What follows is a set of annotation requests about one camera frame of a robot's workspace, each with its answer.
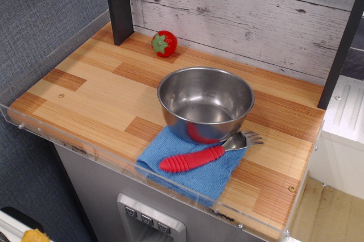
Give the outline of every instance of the wooden countertop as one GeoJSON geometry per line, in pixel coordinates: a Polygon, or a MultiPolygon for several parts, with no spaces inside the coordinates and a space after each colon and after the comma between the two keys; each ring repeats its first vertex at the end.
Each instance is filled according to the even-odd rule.
{"type": "Polygon", "coordinates": [[[322,87],[181,46],[158,57],[150,42],[134,33],[116,46],[107,24],[10,106],[22,114],[9,115],[87,152],[90,143],[136,162],[166,125],[156,95],[164,76],[189,66],[233,72],[255,94],[243,129],[264,144],[246,152],[219,201],[284,231],[297,195],[288,188],[299,187],[324,117],[322,87]]]}

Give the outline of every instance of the red tomato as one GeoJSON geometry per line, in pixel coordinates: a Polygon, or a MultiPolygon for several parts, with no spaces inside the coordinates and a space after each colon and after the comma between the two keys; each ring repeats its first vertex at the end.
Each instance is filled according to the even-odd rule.
{"type": "Polygon", "coordinates": [[[168,31],[159,31],[152,39],[152,47],[158,56],[170,56],[177,47],[177,38],[168,31]]]}

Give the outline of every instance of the metal bowl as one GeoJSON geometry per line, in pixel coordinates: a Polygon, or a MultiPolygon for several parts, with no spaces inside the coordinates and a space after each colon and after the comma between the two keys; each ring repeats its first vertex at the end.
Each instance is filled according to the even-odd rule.
{"type": "Polygon", "coordinates": [[[199,144],[224,141],[238,132],[254,104],[247,82],[209,67],[172,72],[162,79],[157,92],[172,132],[199,144]]]}

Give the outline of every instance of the bowl rim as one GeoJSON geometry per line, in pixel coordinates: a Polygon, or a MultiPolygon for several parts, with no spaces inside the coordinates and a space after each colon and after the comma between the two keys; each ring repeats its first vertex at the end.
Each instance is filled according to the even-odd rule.
{"type": "Polygon", "coordinates": [[[196,66],[196,67],[187,67],[187,68],[182,68],[182,69],[178,69],[178,70],[175,70],[174,72],[171,72],[169,73],[168,75],[166,75],[160,82],[159,82],[159,85],[158,85],[158,88],[157,88],[157,95],[158,95],[158,100],[160,102],[160,104],[163,106],[163,108],[165,110],[167,110],[170,114],[172,114],[173,116],[175,116],[176,118],[179,118],[181,120],[184,120],[186,122],[191,122],[191,123],[194,123],[194,124],[205,124],[205,125],[212,125],[212,124],[226,124],[226,123],[232,123],[232,122],[235,122],[236,120],[238,119],[242,119],[244,116],[246,116],[249,111],[252,109],[252,107],[254,106],[254,103],[255,103],[255,95],[254,95],[254,92],[253,92],[253,89],[251,88],[251,86],[243,79],[241,78],[240,76],[232,73],[232,72],[228,72],[227,70],[223,70],[223,69],[219,69],[219,68],[213,68],[213,67],[207,67],[207,66],[196,66]],[[223,121],[223,122],[197,122],[197,121],[193,121],[193,120],[190,120],[190,119],[187,119],[187,118],[183,118],[182,116],[178,115],[178,114],[175,114],[173,111],[171,111],[162,101],[161,99],[161,96],[160,96],[160,89],[161,87],[163,86],[163,84],[166,82],[166,80],[168,80],[169,78],[171,78],[172,76],[174,76],[175,74],[178,74],[178,73],[182,73],[182,72],[185,72],[187,70],[213,70],[213,71],[216,71],[216,72],[222,72],[222,73],[225,73],[229,76],[232,76],[234,77],[235,79],[241,81],[242,83],[244,83],[248,89],[250,90],[250,93],[251,93],[251,103],[250,103],[250,106],[249,108],[241,115],[239,115],[238,117],[234,118],[234,119],[230,119],[230,120],[227,120],[227,121],[223,121]]]}

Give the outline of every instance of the red handle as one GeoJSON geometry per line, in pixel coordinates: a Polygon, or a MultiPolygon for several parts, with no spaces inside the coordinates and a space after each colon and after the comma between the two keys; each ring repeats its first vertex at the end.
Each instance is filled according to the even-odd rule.
{"type": "Polygon", "coordinates": [[[184,172],[212,162],[224,154],[225,149],[216,145],[201,151],[165,158],[160,162],[159,168],[170,173],[184,172]]]}

